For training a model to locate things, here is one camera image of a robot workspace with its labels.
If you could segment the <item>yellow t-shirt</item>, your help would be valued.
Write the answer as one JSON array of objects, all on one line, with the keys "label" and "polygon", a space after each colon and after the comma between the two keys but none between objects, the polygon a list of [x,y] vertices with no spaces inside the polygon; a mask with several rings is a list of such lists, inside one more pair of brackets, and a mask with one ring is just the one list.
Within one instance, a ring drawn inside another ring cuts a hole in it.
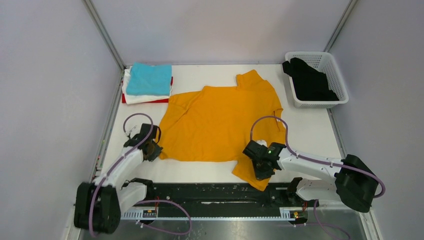
[{"label": "yellow t-shirt", "polygon": [[285,143],[283,107],[274,87],[256,70],[238,74],[235,86],[205,86],[170,97],[160,122],[160,158],[184,162],[236,161],[233,175],[259,191],[252,161],[243,154],[250,140]]}]

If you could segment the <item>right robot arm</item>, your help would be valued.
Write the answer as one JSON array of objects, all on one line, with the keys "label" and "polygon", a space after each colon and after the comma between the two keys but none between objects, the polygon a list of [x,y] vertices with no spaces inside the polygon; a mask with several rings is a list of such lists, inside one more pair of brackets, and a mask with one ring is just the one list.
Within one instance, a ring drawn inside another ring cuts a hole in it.
[{"label": "right robot arm", "polygon": [[357,156],[322,157],[296,151],[288,145],[264,140],[251,140],[243,150],[253,164],[257,180],[269,179],[275,171],[298,172],[314,180],[293,179],[287,191],[287,201],[299,206],[304,201],[342,202],[350,209],[367,213],[381,181]]}]

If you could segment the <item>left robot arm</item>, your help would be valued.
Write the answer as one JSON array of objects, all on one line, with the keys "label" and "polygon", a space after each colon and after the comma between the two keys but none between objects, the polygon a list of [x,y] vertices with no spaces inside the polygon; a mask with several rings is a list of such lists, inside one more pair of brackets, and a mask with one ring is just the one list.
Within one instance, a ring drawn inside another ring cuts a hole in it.
[{"label": "left robot arm", "polygon": [[[123,145],[124,159],[112,172],[97,177],[92,182],[82,182],[76,191],[73,225],[94,233],[112,234],[120,224],[121,215],[137,202],[144,206],[155,200],[153,181],[130,174],[142,162],[154,161],[161,153],[161,130],[157,125],[144,123],[140,132]],[[126,152],[135,147],[129,155]]]}]

